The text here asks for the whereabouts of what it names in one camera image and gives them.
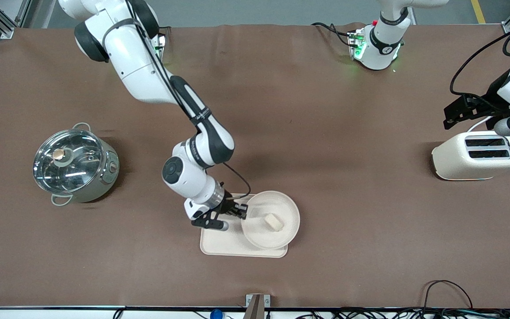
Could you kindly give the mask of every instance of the lid knob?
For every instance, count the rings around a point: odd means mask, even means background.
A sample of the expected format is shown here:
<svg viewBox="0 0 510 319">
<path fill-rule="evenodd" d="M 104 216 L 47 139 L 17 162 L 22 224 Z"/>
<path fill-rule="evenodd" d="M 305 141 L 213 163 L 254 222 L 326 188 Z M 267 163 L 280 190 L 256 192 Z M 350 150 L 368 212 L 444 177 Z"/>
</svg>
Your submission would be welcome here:
<svg viewBox="0 0 510 319">
<path fill-rule="evenodd" d="M 66 152 L 59 148 L 56 151 L 52 152 L 52 158 L 54 158 L 55 161 L 60 161 L 66 156 Z"/>
</svg>

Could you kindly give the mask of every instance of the brown table surface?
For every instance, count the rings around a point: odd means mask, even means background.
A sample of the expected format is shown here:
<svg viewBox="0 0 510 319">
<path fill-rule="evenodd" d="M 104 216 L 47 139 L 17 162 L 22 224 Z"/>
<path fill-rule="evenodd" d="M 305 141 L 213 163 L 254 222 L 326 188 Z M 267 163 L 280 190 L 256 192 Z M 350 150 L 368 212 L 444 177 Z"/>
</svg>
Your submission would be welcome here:
<svg viewBox="0 0 510 319">
<path fill-rule="evenodd" d="M 202 254 L 200 230 L 162 182 L 172 147 L 194 134 L 175 105 L 133 99 L 73 30 L 15 31 L 0 43 L 0 305 L 415 306 L 426 283 L 462 285 L 476 307 L 510 307 L 510 173 L 485 182 L 434 176 L 457 68 L 498 25 L 412 26 L 399 58 L 369 71 L 316 27 L 174 29 L 168 68 L 230 131 L 230 164 L 254 192 L 298 204 L 281 259 Z M 483 93 L 510 67 L 496 45 L 457 89 Z M 33 180 L 35 151 L 79 121 L 118 151 L 107 197 L 54 207 Z M 243 183 L 209 170 L 232 192 Z M 431 306 L 465 307 L 437 286 Z"/>
</svg>

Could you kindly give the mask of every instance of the blue object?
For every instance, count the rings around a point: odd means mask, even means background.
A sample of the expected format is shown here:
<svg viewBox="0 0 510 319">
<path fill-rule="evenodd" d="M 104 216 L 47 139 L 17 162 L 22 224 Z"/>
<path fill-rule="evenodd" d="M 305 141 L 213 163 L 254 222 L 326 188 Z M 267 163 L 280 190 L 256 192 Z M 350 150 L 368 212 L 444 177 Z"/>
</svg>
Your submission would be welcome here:
<svg viewBox="0 0 510 319">
<path fill-rule="evenodd" d="M 223 312 L 220 309 L 214 309 L 210 312 L 210 319 L 223 319 Z"/>
</svg>

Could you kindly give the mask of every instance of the pot lid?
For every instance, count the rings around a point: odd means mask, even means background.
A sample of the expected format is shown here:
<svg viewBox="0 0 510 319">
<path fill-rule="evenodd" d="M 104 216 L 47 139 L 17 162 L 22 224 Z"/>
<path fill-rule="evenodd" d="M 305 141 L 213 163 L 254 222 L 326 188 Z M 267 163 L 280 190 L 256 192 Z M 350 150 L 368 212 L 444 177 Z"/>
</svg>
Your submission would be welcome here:
<svg viewBox="0 0 510 319">
<path fill-rule="evenodd" d="M 37 184 L 53 194 L 79 190 L 101 169 L 103 149 L 94 134 L 83 129 L 56 133 L 35 155 L 33 176 Z"/>
</svg>

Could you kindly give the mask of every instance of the yellow floor line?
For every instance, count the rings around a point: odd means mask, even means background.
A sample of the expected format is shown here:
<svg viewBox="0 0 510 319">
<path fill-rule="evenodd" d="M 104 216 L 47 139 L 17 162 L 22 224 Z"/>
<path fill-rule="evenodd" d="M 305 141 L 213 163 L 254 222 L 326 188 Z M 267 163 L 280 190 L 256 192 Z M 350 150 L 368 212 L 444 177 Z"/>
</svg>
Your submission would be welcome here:
<svg viewBox="0 0 510 319">
<path fill-rule="evenodd" d="M 471 6 L 473 7 L 473 11 L 475 12 L 477 23 L 485 23 L 485 18 L 483 17 L 483 12 L 481 12 L 479 0 L 471 0 Z"/>
</svg>

